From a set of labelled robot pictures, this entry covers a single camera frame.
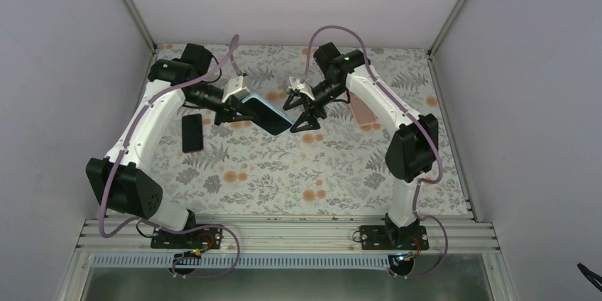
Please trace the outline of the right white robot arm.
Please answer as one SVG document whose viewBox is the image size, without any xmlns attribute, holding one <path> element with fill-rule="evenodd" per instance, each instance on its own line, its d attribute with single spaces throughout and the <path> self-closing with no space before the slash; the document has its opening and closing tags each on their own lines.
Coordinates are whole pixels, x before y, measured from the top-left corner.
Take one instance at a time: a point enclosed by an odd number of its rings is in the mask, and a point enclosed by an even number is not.
<svg viewBox="0 0 602 301">
<path fill-rule="evenodd" d="M 440 160 L 438 120 L 403 102 L 360 50 L 342 54 L 335 44 L 326 43 L 318 47 L 313 58 L 324 75 L 320 83 L 311 86 L 296 77 L 288 80 L 284 110 L 298 106 L 304 109 L 290 130 L 298 133 L 319 129 L 320 120 L 327 117 L 326 106 L 344 93 L 357 96 L 367 105 L 391 136 L 384 159 L 399 185 L 393 190 L 392 204 L 385 214 L 384 238 L 389 247 L 402 249 L 420 225 L 412 184 L 421 183 L 421 176 Z"/>
</svg>

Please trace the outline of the pink phone case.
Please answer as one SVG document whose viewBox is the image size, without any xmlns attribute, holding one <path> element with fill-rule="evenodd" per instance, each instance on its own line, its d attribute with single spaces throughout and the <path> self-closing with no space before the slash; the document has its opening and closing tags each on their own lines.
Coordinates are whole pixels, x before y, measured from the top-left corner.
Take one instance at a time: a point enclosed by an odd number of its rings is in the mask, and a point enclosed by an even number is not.
<svg viewBox="0 0 602 301">
<path fill-rule="evenodd" d="M 359 126 L 366 126 L 377 120 L 377 116 L 372 112 L 368 105 L 353 93 L 350 93 L 349 108 L 353 118 Z"/>
</svg>

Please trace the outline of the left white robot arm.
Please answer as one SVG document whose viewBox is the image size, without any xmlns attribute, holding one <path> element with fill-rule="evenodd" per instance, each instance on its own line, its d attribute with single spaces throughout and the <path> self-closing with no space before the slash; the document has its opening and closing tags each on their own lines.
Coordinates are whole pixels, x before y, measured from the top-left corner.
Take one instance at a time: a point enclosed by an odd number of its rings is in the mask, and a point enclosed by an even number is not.
<svg viewBox="0 0 602 301">
<path fill-rule="evenodd" d="M 213 54 L 202 45 L 188 43 L 179 58 L 157 60 L 150 67 L 143 97 L 114 146 L 103 158 L 91 158 L 85 168 L 100 206 L 99 233 L 104 238 L 117 234 L 104 228 L 107 211 L 128 215 L 128 222 L 141 221 L 169 232 L 181 248 L 197 240 L 194 213 L 170 201 L 167 192 L 150 174 L 150 165 L 163 134 L 178 109 L 186 103 L 215 113 L 216 125 L 250 120 L 253 114 L 242 103 L 249 95 L 248 76 L 237 76 L 222 88 L 210 76 L 227 63 L 235 64 L 233 40 L 226 57 L 211 62 Z"/>
</svg>

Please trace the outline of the purple phone black screen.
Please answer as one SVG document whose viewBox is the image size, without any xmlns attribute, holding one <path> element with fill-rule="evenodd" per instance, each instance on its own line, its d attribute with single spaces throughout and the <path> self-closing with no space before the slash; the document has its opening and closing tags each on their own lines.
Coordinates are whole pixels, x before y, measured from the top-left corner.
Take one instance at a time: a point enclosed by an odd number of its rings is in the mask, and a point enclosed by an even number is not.
<svg viewBox="0 0 602 301">
<path fill-rule="evenodd" d="M 204 148 L 203 117 L 201 114 L 190 114 L 182 117 L 182 152 L 196 153 Z"/>
</svg>

